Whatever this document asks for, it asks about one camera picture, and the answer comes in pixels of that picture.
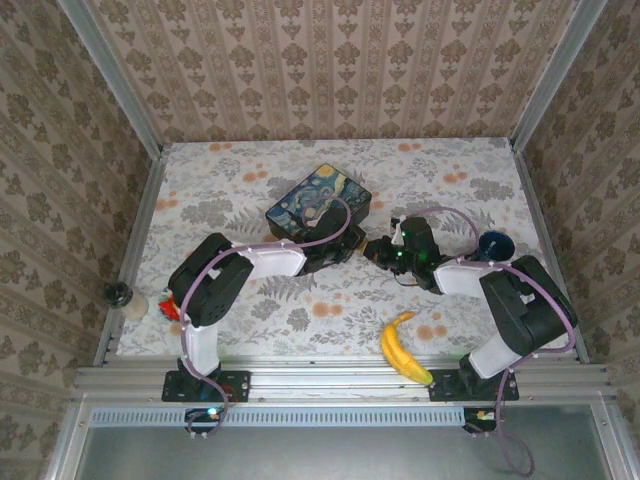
table surface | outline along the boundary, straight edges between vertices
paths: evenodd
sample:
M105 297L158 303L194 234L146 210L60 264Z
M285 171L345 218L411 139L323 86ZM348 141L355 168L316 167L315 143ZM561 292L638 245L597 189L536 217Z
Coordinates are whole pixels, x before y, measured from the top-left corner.
M209 234L234 242L273 240L264 212L318 166L329 163L373 194L360 226L389 234L391 216L433 205L467 213L480 231L500 229L516 256L542 253L504 138L183 143L172 147L136 287L149 298L142 320L127 320L118 355L179 355L179 326L157 303L169 276ZM428 217L446 254L473 238L453 214ZM221 356L375 356L385 324L400 327L414 354L464 354L495 331L484 301L398 285L360 254L313 275L253 280L219 323Z

small bottle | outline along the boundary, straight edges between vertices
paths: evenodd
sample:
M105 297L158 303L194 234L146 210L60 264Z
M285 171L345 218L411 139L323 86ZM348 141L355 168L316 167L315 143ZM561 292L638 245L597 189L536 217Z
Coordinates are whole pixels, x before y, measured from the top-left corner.
M124 282L107 284L104 298L112 308L119 309L131 320L140 320L149 311L148 300Z

box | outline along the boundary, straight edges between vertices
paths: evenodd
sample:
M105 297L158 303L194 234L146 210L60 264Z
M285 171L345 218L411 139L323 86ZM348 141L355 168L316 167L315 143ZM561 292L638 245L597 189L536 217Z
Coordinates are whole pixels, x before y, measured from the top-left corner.
M351 209L352 225L359 224L369 214L371 193L328 163L300 182L280 201L267 210L266 217L271 233L277 238L300 241L297 234L304 228L301 219L314 225L327 208L331 199L313 203L318 197L332 195L341 198Z

bottle cap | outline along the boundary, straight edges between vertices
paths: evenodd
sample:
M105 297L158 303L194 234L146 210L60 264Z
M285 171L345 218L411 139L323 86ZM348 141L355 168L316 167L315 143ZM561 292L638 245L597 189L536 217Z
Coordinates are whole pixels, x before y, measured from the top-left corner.
M113 308L122 308L133 298L133 289L124 282L108 283L104 287L104 299Z

red object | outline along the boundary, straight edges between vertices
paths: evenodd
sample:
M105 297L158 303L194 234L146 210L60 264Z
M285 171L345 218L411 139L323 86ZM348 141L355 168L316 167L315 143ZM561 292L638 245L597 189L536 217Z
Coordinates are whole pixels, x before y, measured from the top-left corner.
M170 296L163 302L158 303L160 310L164 313L165 317L173 322L180 321L180 310L178 310L178 306L173 301L173 296Z

